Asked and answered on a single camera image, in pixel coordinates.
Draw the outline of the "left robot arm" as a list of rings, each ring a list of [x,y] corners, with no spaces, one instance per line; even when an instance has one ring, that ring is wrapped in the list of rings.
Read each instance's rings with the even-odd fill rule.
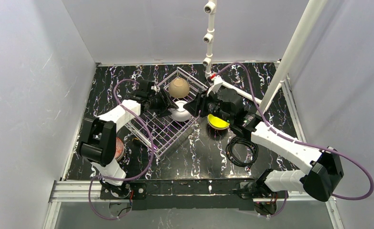
[[[125,100],[119,101],[114,109],[98,117],[84,118],[76,148],[77,154],[100,172],[98,179],[102,184],[118,194],[124,191],[122,185],[125,181],[137,179],[141,175],[127,178],[126,172],[115,159],[117,132],[136,119],[149,134],[149,140],[153,141],[151,131],[140,115],[152,111],[159,117],[166,117],[178,108],[169,93],[153,81],[140,80],[137,85],[137,89],[128,94]]]

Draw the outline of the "beige bowl white inside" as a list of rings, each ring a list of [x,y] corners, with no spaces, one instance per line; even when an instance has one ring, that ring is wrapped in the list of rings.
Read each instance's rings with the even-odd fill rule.
[[[174,98],[184,98],[190,92],[190,85],[184,78],[175,78],[170,82],[168,91]]]

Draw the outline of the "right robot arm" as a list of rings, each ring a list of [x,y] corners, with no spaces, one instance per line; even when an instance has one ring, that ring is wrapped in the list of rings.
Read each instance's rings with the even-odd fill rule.
[[[236,136],[268,148],[297,167],[292,171],[265,171],[256,182],[262,190],[301,191],[326,202],[344,176],[340,157],[331,148],[304,146],[279,130],[273,131],[259,115],[245,107],[243,97],[234,89],[216,94],[200,92],[183,107],[195,117],[213,115],[226,121]]]

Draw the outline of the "yellow-green bowl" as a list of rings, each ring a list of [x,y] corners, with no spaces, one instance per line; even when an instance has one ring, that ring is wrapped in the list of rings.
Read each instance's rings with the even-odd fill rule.
[[[210,127],[212,127],[213,129],[216,129],[216,130],[225,130],[227,129],[230,124],[212,114],[209,114],[207,116],[207,122],[209,124]]]

